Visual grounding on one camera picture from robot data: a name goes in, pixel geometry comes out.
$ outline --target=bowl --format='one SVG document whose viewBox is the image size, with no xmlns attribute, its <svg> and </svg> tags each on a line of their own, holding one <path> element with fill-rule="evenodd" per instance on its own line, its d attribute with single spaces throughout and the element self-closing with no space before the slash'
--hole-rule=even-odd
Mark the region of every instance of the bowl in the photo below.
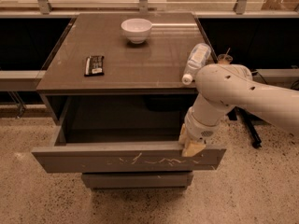
<svg viewBox="0 0 299 224">
<path fill-rule="evenodd" d="M 150 36 L 151 27 L 145 19 L 129 19 L 121 24 L 124 35 L 134 44 L 143 43 Z"/>
</svg>

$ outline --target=brown tabletop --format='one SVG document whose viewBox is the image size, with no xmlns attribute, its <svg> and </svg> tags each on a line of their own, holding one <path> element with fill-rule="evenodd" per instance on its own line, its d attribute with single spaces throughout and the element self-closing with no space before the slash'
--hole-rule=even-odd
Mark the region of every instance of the brown tabletop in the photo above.
<svg viewBox="0 0 299 224">
<path fill-rule="evenodd" d="M 121 23 L 153 23 L 141 45 L 130 43 Z M 37 86 L 40 93 L 84 93 L 123 89 L 184 89 L 184 67 L 193 47 L 205 42 L 191 13 L 80 14 Z M 104 55 L 103 76 L 85 77 L 90 55 Z"/>
</svg>

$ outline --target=bottle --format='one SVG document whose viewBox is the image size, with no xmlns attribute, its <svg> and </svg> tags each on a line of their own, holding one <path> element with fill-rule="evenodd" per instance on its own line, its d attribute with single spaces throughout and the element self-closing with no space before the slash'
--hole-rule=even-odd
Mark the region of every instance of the bottle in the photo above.
<svg viewBox="0 0 299 224">
<path fill-rule="evenodd" d="M 190 85 L 194 80 L 197 72 L 206 65 L 206 61 L 211 54 L 211 48 L 206 43 L 197 44 L 188 60 L 184 70 L 184 75 L 182 78 L 182 82 L 184 85 Z"/>
</svg>

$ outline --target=black object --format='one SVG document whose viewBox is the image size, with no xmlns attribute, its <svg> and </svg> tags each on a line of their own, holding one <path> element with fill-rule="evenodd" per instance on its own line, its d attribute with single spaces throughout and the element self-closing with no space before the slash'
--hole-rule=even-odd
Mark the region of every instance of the black object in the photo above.
<svg viewBox="0 0 299 224">
<path fill-rule="evenodd" d="M 104 74 L 104 56 L 89 56 L 86 58 L 85 77 L 99 76 Z"/>
<path fill-rule="evenodd" d="M 241 108 L 238 108 L 238 109 L 240 111 L 241 116 L 243 117 L 244 122 L 246 123 L 247 127 L 249 128 L 249 131 L 250 131 L 251 136 L 253 138 L 252 146 L 254 148 L 261 147 L 262 140 L 260 139 L 260 136 L 256 132 L 254 126 L 252 125 L 248 114 L 246 113 L 246 111 L 244 109 L 241 109 Z"/>
</svg>

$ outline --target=bottle cap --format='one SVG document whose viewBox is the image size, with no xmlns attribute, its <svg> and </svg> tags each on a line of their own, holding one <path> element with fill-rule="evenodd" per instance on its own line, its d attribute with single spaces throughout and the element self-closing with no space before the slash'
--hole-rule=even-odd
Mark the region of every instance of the bottle cap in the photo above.
<svg viewBox="0 0 299 224">
<path fill-rule="evenodd" d="M 190 85 L 193 81 L 193 77 L 190 74 L 185 74 L 181 80 L 184 85 Z"/>
</svg>

